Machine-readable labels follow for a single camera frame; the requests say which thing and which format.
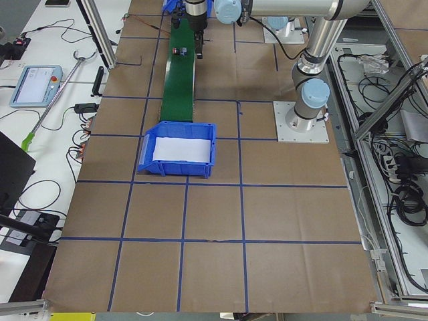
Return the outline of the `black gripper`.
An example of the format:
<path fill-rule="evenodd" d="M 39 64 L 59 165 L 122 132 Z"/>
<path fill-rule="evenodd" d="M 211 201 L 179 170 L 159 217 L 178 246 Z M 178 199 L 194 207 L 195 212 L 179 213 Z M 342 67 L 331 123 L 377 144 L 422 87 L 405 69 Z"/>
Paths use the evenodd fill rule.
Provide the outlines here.
<path fill-rule="evenodd" d="M 197 59 L 203 58 L 203 30 L 207 27 L 207 8 L 206 0 L 185 1 L 189 27 L 194 31 L 195 56 Z"/>

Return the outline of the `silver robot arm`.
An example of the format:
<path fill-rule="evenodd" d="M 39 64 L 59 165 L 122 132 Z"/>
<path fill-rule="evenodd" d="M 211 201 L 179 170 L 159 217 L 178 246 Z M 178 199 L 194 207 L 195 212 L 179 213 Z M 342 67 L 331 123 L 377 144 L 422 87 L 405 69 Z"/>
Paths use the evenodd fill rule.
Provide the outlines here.
<path fill-rule="evenodd" d="M 280 40 L 282 44 L 304 44 L 305 28 L 301 27 L 298 18 L 282 17 L 262 17 L 262 23 L 268 30 L 263 29 L 264 43 L 277 43 L 276 38 L 270 33 L 270 30 Z"/>
<path fill-rule="evenodd" d="M 298 99 L 286 114 L 288 127 L 306 133 L 315 126 L 319 111 L 325 107 L 330 88 L 319 75 L 346 22 L 359 14 L 368 1 L 215 1 L 216 18 L 224 24 L 247 23 L 254 16 L 311 16 L 316 18 L 306 48 L 292 70 Z"/>

